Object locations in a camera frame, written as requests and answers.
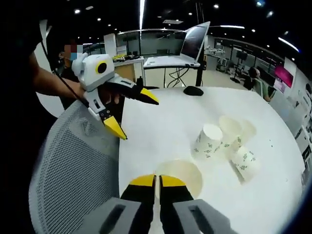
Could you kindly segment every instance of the black ceiling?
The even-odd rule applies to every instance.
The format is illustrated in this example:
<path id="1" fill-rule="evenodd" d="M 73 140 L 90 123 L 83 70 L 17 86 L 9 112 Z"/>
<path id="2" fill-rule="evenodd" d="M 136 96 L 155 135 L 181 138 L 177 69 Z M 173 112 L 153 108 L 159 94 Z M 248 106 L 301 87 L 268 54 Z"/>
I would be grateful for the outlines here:
<path id="1" fill-rule="evenodd" d="M 294 58 L 300 69 L 310 76 L 312 67 L 309 56 L 312 28 L 310 2 L 260 1 L 265 3 L 262 7 L 256 6 L 256 0 L 145 0 L 143 29 L 163 27 L 188 29 L 197 24 L 196 3 L 201 2 L 204 19 L 211 21 L 211 26 L 245 27 L 245 29 L 211 27 L 209 33 L 213 36 L 245 41 L 266 48 L 281 57 Z M 94 43 L 102 40 L 103 35 L 108 33 L 139 29 L 139 0 L 58 0 L 57 7 L 56 1 L 53 2 L 57 13 L 53 14 L 53 19 L 50 20 L 54 28 L 51 34 L 76 38 L 78 43 Z M 214 4 L 218 4 L 219 8 L 215 9 Z M 75 9 L 80 9 L 81 12 L 74 14 Z M 273 15 L 268 18 L 267 14 L 270 11 L 273 11 Z M 163 24 L 164 20 L 181 20 L 183 23 L 169 26 Z M 278 37 L 295 45 L 300 53 L 279 41 Z"/>

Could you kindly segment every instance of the laptop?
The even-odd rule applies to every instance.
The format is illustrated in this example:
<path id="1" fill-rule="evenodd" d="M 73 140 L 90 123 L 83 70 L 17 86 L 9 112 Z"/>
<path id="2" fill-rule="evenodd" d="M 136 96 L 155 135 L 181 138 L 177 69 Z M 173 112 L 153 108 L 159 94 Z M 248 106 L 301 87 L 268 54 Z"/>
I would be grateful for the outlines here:
<path id="1" fill-rule="evenodd" d="M 190 67 L 198 68 L 198 58 L 204 46 L 210 22 L 202 23 L 187 30 L 181 53 L 178 56 L 158 56 L 148 58 L 144 69 Z"/>

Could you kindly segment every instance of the cable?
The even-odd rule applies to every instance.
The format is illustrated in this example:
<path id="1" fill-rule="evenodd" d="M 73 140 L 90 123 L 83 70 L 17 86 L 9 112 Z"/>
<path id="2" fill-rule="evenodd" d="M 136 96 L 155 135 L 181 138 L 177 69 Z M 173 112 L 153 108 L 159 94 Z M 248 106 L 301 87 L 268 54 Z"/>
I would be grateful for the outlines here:
<path id="1" fill-rule="evenodd" d="M 49 58 L 48 58 L 48 53 L 43 45 L 43 42 L 41 41 L 41 46 L 43 48 L 43 52 L 49 62 L 49 64 L 51 64 Z M 59 73 L 55 70 L 55 68 L 52 68 L 52 71 L 55 73 L 55 75 L 63 82 L 63 84 L 65 84 L 65 86 L 74 94 L 74 96 L 77 98 L 77 100 L 81 101 L 83 105 L 85 105 L 86 107 L 89 107 L 89 103 L 83 99 L 81 99 L 76 93 L 75 91 L 64 81 L 64 79 L 59 75 Z"/>
<path id="2" fill-rule="evenodd" d="M 179 73 L 179 72 L 182 71 L 183 69 L 184 69 L 184 68 L 179 69 L 179 70 L 177 70 L 177 71 L 175 71 L 175 72 L 169 74 L 169 75 L 171 76 L 171 74 L 177 73 L 178 77 L 173 77 L 173 76 L 171 76 L 172 78 L 174 78 L 174 80 L 172 80 L 172 81 L 167 85 L 167 88 L 168 88 L 169 85 L 170 85 L 171 83 L 173 83 L 173 82 L 175 82 L 175 84 L 174 84 L 174 86 L 173 86 L 173 87 L 175 87 L 177 84 L 179 84 L 180 81 L 184 84 L 184 86 L 186 86 L 185 83 L 183 82 L 183 80 L 181 79 L 181 77 L 184 76 L 184 75 L 189 71 L 190 68 L 187 68 L 187 70 L 180 76 L 180 73 Z"/>
<path id="3" fill-rule="evenodd" d="M 166 88 L 166 68 L 165 68 L 165 72 L 164 72 L 164 88 Z"/>

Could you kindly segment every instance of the laptop screen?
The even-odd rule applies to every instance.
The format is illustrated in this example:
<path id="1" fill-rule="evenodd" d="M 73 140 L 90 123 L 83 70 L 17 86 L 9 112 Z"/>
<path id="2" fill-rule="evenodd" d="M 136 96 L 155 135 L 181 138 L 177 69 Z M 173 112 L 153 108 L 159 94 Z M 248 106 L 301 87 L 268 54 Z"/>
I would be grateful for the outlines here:
<path id="1" fill-rule="evenodd" d="M 203 46 L 210 22 L 190 28 L 185 36 L 181 54 L 198 60 L 199 52 Z"/>

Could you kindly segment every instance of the paper cup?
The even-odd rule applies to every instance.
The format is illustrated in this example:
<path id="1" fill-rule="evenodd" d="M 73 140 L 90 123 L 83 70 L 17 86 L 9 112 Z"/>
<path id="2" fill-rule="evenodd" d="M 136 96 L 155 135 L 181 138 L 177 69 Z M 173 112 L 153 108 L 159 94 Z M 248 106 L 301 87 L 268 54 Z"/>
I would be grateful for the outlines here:
<path id="1" fill-rule="evenodd" d="M 190 194 L 196 199 L 203 187 L 203 178 L 197 166 L 191 162 L 177 159 L 161 163 L 155 174 L 157 176 L 172 176 L 182 180 Z M 156 186 L 156 197 L 159 198 L 159 186 Z"/>
<path id="2" fill-rule="evenodd" d="M 250 181 L 260 170 L 260 162 L 246 147 L 239 148 L 231 159 L 244 180 Z"/>
<path id="3" fill-rule="evenodd" d="M 238 121 L 228 116 L 221 116 L 219 125 L 223 132 L 221 151 L 229 157 L 229 154 L 236 152 L 241 145 L 242 127 Z"/>
<path id="4" fill-rule="evenodd" d="M 223 133 L 218 126 L 205 124 L 193 147 L 194 159 L 210 158 L 220 148 L 222 138 Z"/>
<path id="5" fill-rule="evenodd" d="M 239 150 L 240 147 L 245 145 L 251 138 L 253 138 L 257 132 L 255 126 L 248 120 L 241 120 L 240 125 L 242 128 L 241 135 L 238 136 L 237 139 L 230 145 L 230 149 L 235 153 Z"/>
<path id="6" fill-rule="evenodd" d="M 242 120 L 240 124 L 242 126 L 241 145 L 244 145 L 256 135 L 257 129 L 246 119 Z"/>

